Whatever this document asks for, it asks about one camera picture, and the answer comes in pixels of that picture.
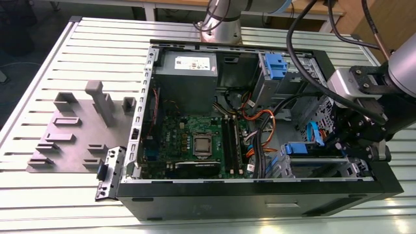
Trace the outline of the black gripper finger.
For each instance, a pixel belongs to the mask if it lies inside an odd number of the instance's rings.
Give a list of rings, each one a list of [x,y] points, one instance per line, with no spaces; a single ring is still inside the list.
[[[358,133],[364,127],[364,116],[350,109],[333,109],[330,120],[333,125],[326,137],[326,149],[334,149],[337,143],[341,149],[364,149],[365,143]]]
[[[370,142],[358,139],[350,142],[337,142],[336,149],[341,151],[342,156],[348,158],[357,158],[365,162],[389,162],[390,151],[386,146],[386,141]]]

